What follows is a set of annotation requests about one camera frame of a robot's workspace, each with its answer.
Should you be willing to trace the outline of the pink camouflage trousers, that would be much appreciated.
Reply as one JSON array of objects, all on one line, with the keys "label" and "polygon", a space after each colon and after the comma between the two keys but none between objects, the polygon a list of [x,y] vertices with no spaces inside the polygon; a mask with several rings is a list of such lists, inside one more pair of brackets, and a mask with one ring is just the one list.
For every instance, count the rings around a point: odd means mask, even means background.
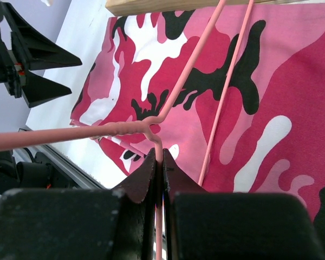
[{"label": "pink camouflage trousers", "polygon": [[[283,192],[325,246],[325,3],[227,6],[166,119],[151,127],[210,192]],[[72,126],[157,116],[212,8],[110,18]]]}]

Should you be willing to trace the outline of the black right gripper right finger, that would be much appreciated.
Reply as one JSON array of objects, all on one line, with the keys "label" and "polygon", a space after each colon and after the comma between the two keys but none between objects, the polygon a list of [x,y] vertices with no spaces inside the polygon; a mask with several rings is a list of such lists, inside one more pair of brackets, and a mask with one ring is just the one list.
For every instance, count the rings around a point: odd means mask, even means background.
[{"label": "black right gripper right finger", "polygon": [[325,259],[296,197],[207,192],[163,156],[168,259]]}]

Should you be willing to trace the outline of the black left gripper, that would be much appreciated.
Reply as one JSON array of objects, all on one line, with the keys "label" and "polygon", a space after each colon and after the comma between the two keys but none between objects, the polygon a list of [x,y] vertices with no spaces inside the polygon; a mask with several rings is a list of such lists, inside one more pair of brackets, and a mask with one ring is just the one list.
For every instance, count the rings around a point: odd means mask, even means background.
[{"label": "black left gripper", "polygon": [[29,108],[71,94],[70,88],[30,71],[22,86],[22,64],[29,70],[45,70],[80,66],[82,61],[38,32],[7,2],[0,2],[0,23],[3,20],[11,29],[12,50],[7,49],[0,29],[0,83],[8,93],[15,98],[23,96]]}]

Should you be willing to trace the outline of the pink wire clothes hanger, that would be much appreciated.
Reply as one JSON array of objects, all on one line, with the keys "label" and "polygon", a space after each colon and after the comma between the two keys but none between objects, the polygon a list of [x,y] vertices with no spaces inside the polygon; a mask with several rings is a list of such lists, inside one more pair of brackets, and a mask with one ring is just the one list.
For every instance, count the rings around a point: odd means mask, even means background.
[{"label": "pink wire clothes hanger", "polygon": [[[146,139],[153,142],[156,166],[160,165],[163,160],[162,142],[161,139],[151,131],[151,126],[162,123],[167,117],[180,92],[181,87],[185,83],[186,78],[191,71],[192,66],[201,53],[201,50],[208,39],[211,30],[216,25],[216,21],[218,20],[224,5],[225,2],[220,1],[215,8],[194,51],[191,54],[191,57],[189,58],[184,70],[175,84],[172,93],[169,95],[167,101],[163,104],[162,110],[158,113],[158,115],[147,117],[141,121],[113,122],[107,123],[103,126],[84,126],[78,128],[73,127],[39,131],[0,133],[0,151],[8,148],[16,149],[27,146],[37,146],[55,142],[90,138],[94,136],[143,134]],[[161,234],[161,213],[154,212],[154,235],[159,234]],[[153,242],[153,248],[160,248],[160,244],[161,238],[157,238],[156,242]]]}]

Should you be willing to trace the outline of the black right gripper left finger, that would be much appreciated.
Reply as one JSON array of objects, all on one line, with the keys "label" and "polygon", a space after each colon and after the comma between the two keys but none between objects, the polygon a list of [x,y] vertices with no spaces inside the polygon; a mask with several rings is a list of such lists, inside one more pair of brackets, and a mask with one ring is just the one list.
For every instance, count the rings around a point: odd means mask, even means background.
[{"label": "black right gripper left finger", "polygon": [[155,151],[105,189],[14,188],[0,198],[0,259],[152,259]]}]

